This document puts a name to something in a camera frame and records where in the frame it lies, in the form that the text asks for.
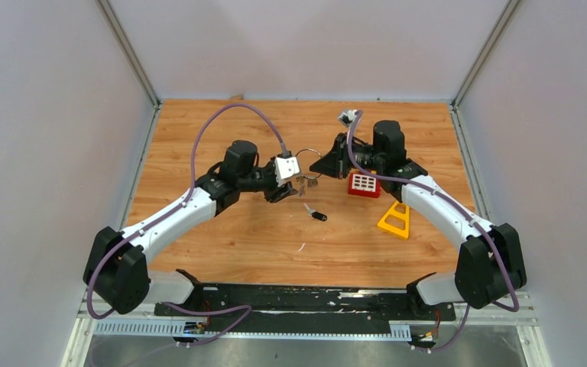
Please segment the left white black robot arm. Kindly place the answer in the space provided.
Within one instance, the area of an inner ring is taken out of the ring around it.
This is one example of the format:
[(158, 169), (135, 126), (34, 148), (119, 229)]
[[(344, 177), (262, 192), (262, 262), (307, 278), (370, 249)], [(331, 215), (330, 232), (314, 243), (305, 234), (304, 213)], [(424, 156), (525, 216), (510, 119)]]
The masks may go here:
[(292, 179), (300, 175), (297, 157), (284, 151), (259, 164), (257, 146), (238, 140), (224, 158), (199, 177), (190, 189), (158, 212), (124, 229), (110, 226), (95, 236), (83, 280), (87, 310), (95, 319), (94, 296), (112, 312), (127, 314), (143, 303), (172, 303), (186, 316), (203, 308), (203, 295), (185, 271), (152, 272), (148, 266), (169, 245), (199, 224), (238, 202), (241, 193), (263, 193), (269, 203), (297, 194)]

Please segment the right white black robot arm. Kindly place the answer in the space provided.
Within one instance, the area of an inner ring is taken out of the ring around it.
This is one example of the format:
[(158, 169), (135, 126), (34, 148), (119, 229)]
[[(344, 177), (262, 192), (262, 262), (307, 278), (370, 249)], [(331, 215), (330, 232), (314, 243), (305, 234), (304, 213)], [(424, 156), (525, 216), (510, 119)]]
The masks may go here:
[(510, 296), (506, 308), (517, 311), (516, 291), (527, 284), (521, 241), (508, 223), (495, 225), (450, 196), (428, 171), (407, 156), (400, 124), (376, 122), (370, 143), (353, 130), (337, 134), (332, 148), (310, 165), (315, 174), (344, 179), (355, 169), (379, 181), (381, 189), (416, 210), (456, 248), (455, 271), (428, 274), (408, 284), (407, 312), (425, 319), (437, 304), (465, 302), (482, 309)]

